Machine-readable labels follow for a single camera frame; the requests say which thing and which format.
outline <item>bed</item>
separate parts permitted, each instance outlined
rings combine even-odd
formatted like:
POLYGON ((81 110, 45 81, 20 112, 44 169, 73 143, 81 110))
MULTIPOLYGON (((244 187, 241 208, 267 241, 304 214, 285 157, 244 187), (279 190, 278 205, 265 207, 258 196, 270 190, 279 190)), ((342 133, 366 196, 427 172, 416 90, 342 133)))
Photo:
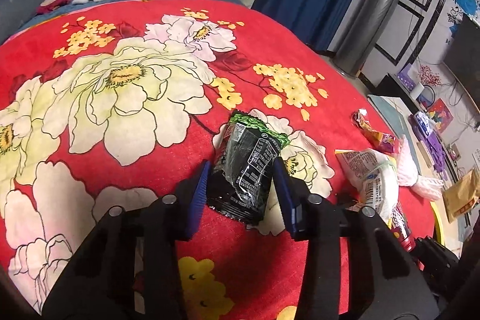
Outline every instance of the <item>bed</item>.
MULTIPOLYGON (((72 253, 113 205, 149 205, 212 159, 233 109, 286 133, 290 173, 335 201, 349 190, 335 149, 368 141, 366 107, 290 31, 218 0, 128 0, 50 16, 0 47, 0 262, 41 312, 72 253)), ((400 190, 414 235, 431 235, 428 202, 400 190)), ((284 231, 272 198, 245 226, 205 207, 178 243, 192 319, 293 319, 307 244, 284 231)), ((340 312, 348 307, 341 242, 340 312)), ((142 306, 141 251, 135 283, 142 306)))

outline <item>white snack package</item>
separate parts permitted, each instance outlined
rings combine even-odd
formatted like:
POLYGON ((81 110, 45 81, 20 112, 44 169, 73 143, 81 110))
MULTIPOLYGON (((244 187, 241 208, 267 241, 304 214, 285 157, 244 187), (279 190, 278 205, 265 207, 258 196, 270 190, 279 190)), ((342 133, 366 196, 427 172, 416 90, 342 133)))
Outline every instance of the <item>white snack package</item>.
POLYGON ((418 174, 417 165, 410 153, 410 145, 406 136, 400 140, 397 160, 398 184, 408 186, 418 195, 436 201, 442 196, 443 181, 436 178, 427 178, 418 174))
POLYGON ((374 208, 388 224, 398 201, 397 172, 392 158, 371 148, 336 150, 335 154, 345 176, 359 191, 360 202, 374 208))

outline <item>black plastic wrapper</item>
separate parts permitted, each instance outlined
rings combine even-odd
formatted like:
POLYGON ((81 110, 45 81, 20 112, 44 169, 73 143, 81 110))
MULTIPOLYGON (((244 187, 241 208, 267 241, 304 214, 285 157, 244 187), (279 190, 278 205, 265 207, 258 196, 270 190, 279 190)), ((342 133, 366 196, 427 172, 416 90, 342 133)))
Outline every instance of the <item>black plastic wrapper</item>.
POLYGON ((235 110, 208 180, 207 205, 227 217, 257 225, 265 213, 273 161, 289 142, 286 134, 235 110))

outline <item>white flower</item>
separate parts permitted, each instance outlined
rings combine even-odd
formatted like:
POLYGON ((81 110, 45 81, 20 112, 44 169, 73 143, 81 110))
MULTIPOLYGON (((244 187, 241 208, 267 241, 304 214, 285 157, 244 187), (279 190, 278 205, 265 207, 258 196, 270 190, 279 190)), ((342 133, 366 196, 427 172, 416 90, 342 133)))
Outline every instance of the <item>white flower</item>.
MULTIPOLYGON (((257 109, 251 110, 249 114, 261 119, 269 129, 285 133, 289 137, 290 144, 280 151, 280 156, 284 160, 289 174, 305 181, 310 192, 327 198, 332 191, 327 179, 333 177, 335 172, 328 166, 325 147, 317 145, 303 130, 294 132, 286 118, 265 115, 257 109)), ((212 142, 215 148, 219 147, 225 129, 226 124, 222 125, 219 134, 213 137, 212 142)), ((257 228, 263 235, 271 232, 275 236, 285 229, 273 181, 265 208, 265 216, 254 228, 257 228)))
POLYGON ((71 177, 64 163, 39 163, 30 199, 18 190, 7 195, 6 239, 16 250, 8 274, 39 313, 72 254, 103 214, 114 205, 143 208, 157 197, 145 188, 107 187, 94 201, 83 182, 71 177))
POLYGON ((228 52, 237 48, 230 29, 219 28, 211 21, 197 21, 191 16, 162 17, 163 24, 147 24, 145 39, 161 43, 175 40, 195 50, 194 55, 203 61, 214 61, 216 52, 228 52))
POLYGON ((214 74, 192 55, 193 48, 167 40, 133 37, 110 53, 78 58, 53 84, 57 94, 45 114, 43 131, 57 137, 66 126, 70 153, 85 153, 104 140, 121 165, 181 143, 190 114, 212 105, 204 84, 214 74))
POLYGON ((60 144, 42 132, 42 119, 55 97, 53 81, 42 84, 40 77, 26 81, 16 92, 15 101, 0 110, 0 214, 4 217, 5 198, 14 189, 14 179, 31 185, 35 168, 60 144))

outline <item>silver cylinder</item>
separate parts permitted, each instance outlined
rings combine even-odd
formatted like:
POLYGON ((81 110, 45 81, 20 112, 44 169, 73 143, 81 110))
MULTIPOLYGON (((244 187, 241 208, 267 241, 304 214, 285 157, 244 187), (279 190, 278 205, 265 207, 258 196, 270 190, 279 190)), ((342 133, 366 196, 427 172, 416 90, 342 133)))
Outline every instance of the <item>silver cylinder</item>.
POLYGON ((398 1, 365 0, 333 59, 338 68, 351 76, 357 76, 385 29, 398 1))

